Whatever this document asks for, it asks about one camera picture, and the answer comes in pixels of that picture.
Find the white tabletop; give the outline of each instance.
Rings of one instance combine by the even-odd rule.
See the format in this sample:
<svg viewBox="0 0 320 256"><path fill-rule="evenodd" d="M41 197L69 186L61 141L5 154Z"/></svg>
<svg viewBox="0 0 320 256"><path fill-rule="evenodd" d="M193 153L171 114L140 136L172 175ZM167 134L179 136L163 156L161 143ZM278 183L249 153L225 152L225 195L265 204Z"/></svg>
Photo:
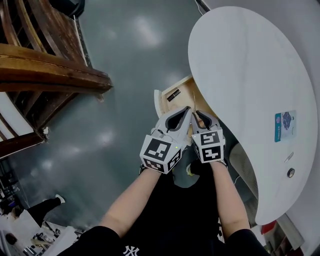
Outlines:
<svg viewBox="0 0 320 256"><path fill-rule="evenodd" d="M198 20L188 55L203 97L252 164L259 194L256 223L274 221L299 197L315 157L317 107L303 62L271 22L233 6ZM295 138L275 142L275 114L287 111L296 111Z"/></svg>

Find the polished floor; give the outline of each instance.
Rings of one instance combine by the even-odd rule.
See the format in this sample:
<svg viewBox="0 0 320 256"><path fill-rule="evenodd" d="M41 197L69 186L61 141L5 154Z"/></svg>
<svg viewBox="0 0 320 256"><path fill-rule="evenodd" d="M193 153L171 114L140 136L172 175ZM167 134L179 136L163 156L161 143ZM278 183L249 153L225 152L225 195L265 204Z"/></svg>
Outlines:
<svg viewBox="0 0 320 256"><path fill-rule="evenodd" d="M59 193L66 204L51 222L87 229L100 221L138 174L144 137L158 120L154 89L191 73L188 40L200 16L194 0L86 1L84 41L114 88L104 102L78 96L50 122L48 143L10 158L26 206Z"/></svg>

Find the forearm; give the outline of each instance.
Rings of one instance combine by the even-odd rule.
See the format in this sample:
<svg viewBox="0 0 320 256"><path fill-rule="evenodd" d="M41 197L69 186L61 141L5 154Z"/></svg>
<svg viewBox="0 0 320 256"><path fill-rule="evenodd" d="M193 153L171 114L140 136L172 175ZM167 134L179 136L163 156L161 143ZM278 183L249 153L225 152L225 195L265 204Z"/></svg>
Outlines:
<svg viewBox="0 0 320 256"><path fill-rule="evenodd" d="M160 175L157 171L145 169L111 205L100 226L110 228L123 237L145 208Z"/></svg>
<svg viewBox="0 0 320 256"><path fill-rule="evenodd" d="M247 212L227 168L220 162L210 163L216 189L217 208L224 237L250 229Z"/></svg>

